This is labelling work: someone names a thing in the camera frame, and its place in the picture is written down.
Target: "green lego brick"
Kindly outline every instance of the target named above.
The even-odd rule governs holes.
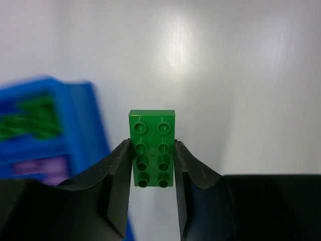
[[[172,187],[174,175],[174,110],[131,110],[134,184]]]
[[[0,140],[26,135],[28,132],[28,121],[23,113],[6,115],[0,122]]]
[[[36,138],[54,138],[62,132],[51,96],[28,99],[18,106],[27,112],[31,133]]]

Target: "blue box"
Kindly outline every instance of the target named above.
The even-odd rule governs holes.
[[[50,167],[68,178],[109,155],[94,88],[88,81],[65,84],[45,76],[2,89],[0,121],[7,115],[24,114],[18,104],[42,95],[53,98],[62,133],[48,139],[36,139],[28,133],[1,140],[0,178],[32,177],[44,181],[44,170]]]

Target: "green building block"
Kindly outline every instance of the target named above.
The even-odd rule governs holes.
[[[174,110],[131,110],[134,184],[172,187],[174,175]]]
[[[36,138],[54,138],[62,132],[51,96],[45,95],[23,101],[19,108],[27,112],[31,133]]]
[[[26,135],[29,125],[25,114],[11,114],[3,117],[0,122],[0,140]]]

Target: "white surface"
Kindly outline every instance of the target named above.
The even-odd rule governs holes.
[[[132,108],[173,108],[176,136],[221,173],[321,171],[318,0],[0,3],[0,81],[87,78],[112,147]],[[137,240],[179,240],[175,189],[130,194]]]

